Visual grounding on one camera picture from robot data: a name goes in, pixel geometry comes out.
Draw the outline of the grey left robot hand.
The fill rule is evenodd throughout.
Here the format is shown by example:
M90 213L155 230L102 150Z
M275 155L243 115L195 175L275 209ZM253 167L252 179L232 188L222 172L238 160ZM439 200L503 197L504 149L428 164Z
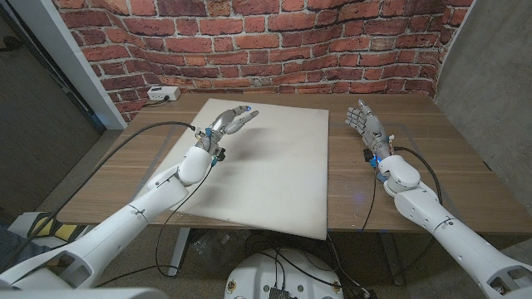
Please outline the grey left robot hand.
M204 130L200 129L195 135L198 141L195 147L199 147L212 156L219 155L222 149L219 142L225 135L232 135L244 127L259 114L258 110L251 111L248 105L239 105L221 113Z

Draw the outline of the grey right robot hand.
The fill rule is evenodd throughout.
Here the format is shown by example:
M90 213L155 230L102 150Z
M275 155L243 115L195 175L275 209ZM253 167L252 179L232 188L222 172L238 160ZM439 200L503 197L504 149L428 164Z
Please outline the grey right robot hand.
M362 99L359 99L357 103L358 108L348 108L345 123L362 137L364 145L380 162L392 155L389 136L381 121L372 113L371 108Z

